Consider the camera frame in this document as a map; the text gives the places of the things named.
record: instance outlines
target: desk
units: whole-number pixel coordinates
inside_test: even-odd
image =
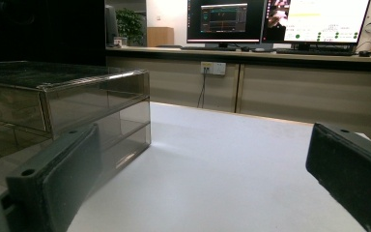
[[[364,231],[305,169],[312,125],[155,102],[151,121],[69,232]]]
[[[150,71],[150,99],[196,107],[201,61],[225,62],[208,75],[204,108],[314,123],[371,138],[371,57],[286,55],[178,48],[108,48],[107,65]]]

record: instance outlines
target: potted plant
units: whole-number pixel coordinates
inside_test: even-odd
[[[128,38],[128,45],[143,45],[144,33],[139,14],[124,8],[116,11],[116,19],[119,36]]]

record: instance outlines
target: image on screen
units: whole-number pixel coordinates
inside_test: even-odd
[[[261,40],[265,0],[188,0],[189,44],[256,44]]]
[[[369,0],[267,0],[263,42],[357,44]]]

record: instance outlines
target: white table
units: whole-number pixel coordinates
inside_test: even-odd
[[[305,169],[312,125],[151,104],[152,145],[69,232],[364,231]]]

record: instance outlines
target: acrylic drawer box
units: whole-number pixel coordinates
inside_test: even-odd
[[[0,158],[96,123],[112,176],[151,143],[149,89],[143,70],[0,62]]]

